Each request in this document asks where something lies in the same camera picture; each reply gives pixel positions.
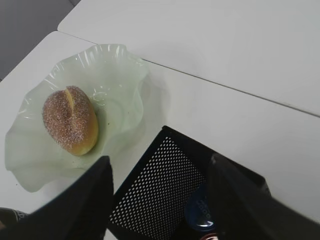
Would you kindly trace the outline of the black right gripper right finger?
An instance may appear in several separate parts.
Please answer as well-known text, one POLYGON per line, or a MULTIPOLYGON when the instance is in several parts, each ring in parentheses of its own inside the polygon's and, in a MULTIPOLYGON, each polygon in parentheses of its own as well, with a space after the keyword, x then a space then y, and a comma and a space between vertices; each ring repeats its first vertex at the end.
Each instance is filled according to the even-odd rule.
POLYGON ((208 206, 220 240, 318 240, 320 225, 274 199, 265 179, 215 153, 208 206))

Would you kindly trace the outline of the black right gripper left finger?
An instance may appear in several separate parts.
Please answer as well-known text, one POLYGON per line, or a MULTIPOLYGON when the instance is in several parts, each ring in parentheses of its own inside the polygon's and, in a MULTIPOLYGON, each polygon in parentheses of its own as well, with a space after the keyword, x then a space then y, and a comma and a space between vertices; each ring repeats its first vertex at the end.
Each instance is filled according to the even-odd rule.
POLYGON ((100 157, 55 199, 0 231, 2 240, 102 240, 112 211, 113 170, 100 157))

